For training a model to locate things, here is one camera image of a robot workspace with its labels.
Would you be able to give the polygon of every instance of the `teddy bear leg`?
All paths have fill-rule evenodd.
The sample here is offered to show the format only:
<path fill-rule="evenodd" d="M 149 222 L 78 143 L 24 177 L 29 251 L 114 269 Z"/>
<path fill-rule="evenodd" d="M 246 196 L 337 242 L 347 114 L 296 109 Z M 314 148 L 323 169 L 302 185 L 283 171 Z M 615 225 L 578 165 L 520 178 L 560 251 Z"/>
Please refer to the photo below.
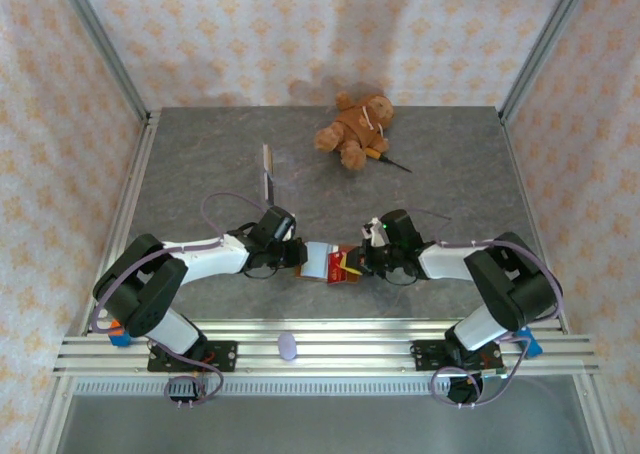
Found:
<path fill-rule="evenodd" d="M 381 137 L 376 139 L 369 147 L 374 151 L 378 151 L 380 154 L 383 154 L 389 150 L 389 141 L 384 137 Z"/>
<path fill-rule="evenodd" d="M 342 139 L 344 139 L 344 128 L 339 122 L 334 122 L 316 133 L 315 146 L 319 151 L 331 152 L 342 142 Z"/>
<path fill-rule="evenodd" d="M 364 167 L 367 161 L 367 155 L 364 153 L 360 144 L 355 141 L 347 141 L 340 150 L 342 165 L 347 169 L 359 171 Z"/>

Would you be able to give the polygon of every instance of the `blue connector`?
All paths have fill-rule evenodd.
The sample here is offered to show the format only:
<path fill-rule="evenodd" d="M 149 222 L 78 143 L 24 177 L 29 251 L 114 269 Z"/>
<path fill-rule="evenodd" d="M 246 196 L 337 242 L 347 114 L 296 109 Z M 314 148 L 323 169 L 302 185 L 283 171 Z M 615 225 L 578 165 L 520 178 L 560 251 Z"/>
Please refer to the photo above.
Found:
<path fill-rule="evenodd" d="M 113 321 L 111 327 L 121 327 L 118 321 Z M 128 347 L 131 344 L 131 336 L 124 329 L 112 332 L 109 334 L 109 340 L 111 344 L 116 347 Z"/>
<path fill-rule="evenodd" d="M 536 341 L 536 338 L 533 337 L 533 333 L 531 332 L 531 329 L 529 329 L 527 326 L 523 327 L 518 331 L 518 336 L 528 337 L 531 340 L 531 344 L 529 344 L 529 349 L 527 349 L 527 353 L 524 356 L 525 359 L 533 359 L 534 357 L 538 357 L 540 354 L 542 354 L 543 352 L 542 347 L 540 347 L 540 344 L 538 344 L 538 341 Z M 520 341 L 518 342 L 518 344 L 520 344 L 521 349 L 524 349 L 525 347 L 527 347 L 527 343 L 524 341 Z"/>

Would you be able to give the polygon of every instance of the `orange screwdriver handle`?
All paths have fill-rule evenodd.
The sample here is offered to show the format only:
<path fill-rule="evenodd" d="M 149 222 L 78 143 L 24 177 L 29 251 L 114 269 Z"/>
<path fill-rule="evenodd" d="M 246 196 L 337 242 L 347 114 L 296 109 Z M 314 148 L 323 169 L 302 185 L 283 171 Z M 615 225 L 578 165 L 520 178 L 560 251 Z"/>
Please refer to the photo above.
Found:
<path fill-rule="evenodd" d="M 370 157 L 371 159 L 375 159 L 376 161 L 380 160 L 380 156 L 382 155 L 378 151 L 376 151 L 375 149 L 371 149 L 370 147 L 365 147 L 364 152 L 368 157 Z"/>

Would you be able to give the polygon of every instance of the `teddy bear arm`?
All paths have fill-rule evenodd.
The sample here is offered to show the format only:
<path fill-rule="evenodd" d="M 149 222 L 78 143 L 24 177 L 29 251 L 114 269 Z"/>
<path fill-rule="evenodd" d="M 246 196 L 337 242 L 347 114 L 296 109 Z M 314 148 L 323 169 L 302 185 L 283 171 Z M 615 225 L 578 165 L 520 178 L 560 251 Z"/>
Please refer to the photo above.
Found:
<path fill-rule="evenodd" d="M 344 139 L 344 127 L 339 122 L 332 123 L 329 127 L 320 129 L 316 133 L 315 147 L 319 151 L 331 152 Z"/>
<path fill-rule="evenodd" d="M 384 137 L 378 135 L 369 145 L 369 147 L 383 154 L 389 150 L 389 141 L 387 141 Z"/>

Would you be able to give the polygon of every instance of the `gray table surface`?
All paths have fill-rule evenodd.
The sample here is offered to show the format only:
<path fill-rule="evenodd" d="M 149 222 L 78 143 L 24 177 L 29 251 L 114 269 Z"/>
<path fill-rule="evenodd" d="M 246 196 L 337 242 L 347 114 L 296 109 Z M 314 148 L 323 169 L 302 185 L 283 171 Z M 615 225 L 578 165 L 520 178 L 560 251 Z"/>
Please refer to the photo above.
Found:
<path fill-rule="evenodd" d="M 387 130 L 388 155 L 413 169 L 369 161 L 349 172 L 336 154 L 313 148 L 333 108 L 171 108 L 162 111 L 130 238 L 163 241 L 215 237 L 200 202 L 217 191 L 262 195 L 262 144 L 272 147 L 276 204 L 294 213 L 304 240 L 359 244 L 360 228 L 397 208 L 426 208 L 454 222 L 445 239 L 464 241 L 517 232 L 534 235 L 496 111 L 489 107 L 398 107 Z M 260 213 L 220 198 L 208 215 L 224 230 Z M 412 215 L 423 238 L 443 221 Z M 378 278 L 356 285 L 296 279 L 282 270 L 267 281 L 221 275 L 183 286 L 174 307 L 192 319 L 456 318 L 481 304 L 471 283 L 438 280 L 398 287 Z"/>

